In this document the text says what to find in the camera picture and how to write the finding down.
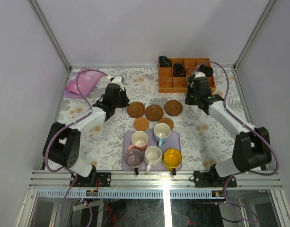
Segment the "light wooden coaster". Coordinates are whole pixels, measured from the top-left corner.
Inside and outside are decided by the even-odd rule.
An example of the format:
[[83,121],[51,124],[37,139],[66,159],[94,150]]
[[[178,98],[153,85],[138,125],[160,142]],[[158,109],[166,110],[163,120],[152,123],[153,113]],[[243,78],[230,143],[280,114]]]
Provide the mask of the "light wooden coaster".
[[171,130],[173,130],[173,128],[174,128],[174,122],[173,122],[173,120],[171,120],[168,117],[161,118],[159,120],[159,123],[165,123],[165,124],[167,124],[170,127]]
[[149,120],[144,117],[136,118],[133,126],[137,131],[145,131],[149,128]]

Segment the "light blue mug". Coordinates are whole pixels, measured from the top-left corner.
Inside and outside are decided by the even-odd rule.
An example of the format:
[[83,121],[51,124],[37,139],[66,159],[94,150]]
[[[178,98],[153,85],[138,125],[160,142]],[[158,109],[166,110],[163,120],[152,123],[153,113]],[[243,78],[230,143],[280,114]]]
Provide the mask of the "light blue mug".
[[154,138],[160,148],[164,143],[167,142],[170,136],[171,129],[166,123],[158,123],[154,128]]

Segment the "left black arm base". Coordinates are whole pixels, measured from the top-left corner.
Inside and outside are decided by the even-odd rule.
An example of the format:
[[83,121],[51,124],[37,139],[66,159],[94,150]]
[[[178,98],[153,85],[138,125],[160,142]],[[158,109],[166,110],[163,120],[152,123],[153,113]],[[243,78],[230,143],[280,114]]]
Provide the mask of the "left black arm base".
[[70,184],[73,187],[106,188],[111,185],[111,175],[110,172],[96,172],[88,177],[77,175],[75,183],[73,183],[74,175],[71,175]]

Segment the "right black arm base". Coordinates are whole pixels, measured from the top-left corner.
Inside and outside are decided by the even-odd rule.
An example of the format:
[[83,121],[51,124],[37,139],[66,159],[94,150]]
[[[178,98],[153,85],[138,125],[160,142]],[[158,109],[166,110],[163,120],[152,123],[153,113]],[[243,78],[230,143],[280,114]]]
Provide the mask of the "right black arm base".
[[225,183],[229,179],[226,177],[219,177],[210,171],[194,171],[193,175],[189,177],[189,181],[193,182],[195,187],[198,188],[215,188],[215,187],[224,187]]

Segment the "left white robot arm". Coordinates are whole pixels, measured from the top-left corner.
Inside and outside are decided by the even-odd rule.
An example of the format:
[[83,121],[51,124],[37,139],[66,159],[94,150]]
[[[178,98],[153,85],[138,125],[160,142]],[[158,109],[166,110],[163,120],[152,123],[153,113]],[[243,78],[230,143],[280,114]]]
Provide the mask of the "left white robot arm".
[[111,118],[116,108],[129,105],[126,89],[115,83],[109,83],[105,93],[92,105],[90,113],[75,122],[65,125],[60,122],[52,124],[44,149],[45,165],[53,161],[80,176],[86,186],[93,186],[97,181],[95,167],[79,157],[81,137],[95,126]]

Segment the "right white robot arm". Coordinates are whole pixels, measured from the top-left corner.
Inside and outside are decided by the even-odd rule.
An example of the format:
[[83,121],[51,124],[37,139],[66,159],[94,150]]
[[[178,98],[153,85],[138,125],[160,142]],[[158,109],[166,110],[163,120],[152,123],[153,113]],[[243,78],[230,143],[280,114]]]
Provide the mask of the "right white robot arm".
[[218,121],[235,140],[232,157],[210,166],[209,181],[213,186],[221,186],[229,175],[251,171],[271,162],[268,130],[243,122],[234,115],[224,98],[212,94],[207,77],[188,78],[185,103],[197,105],[206,115]]

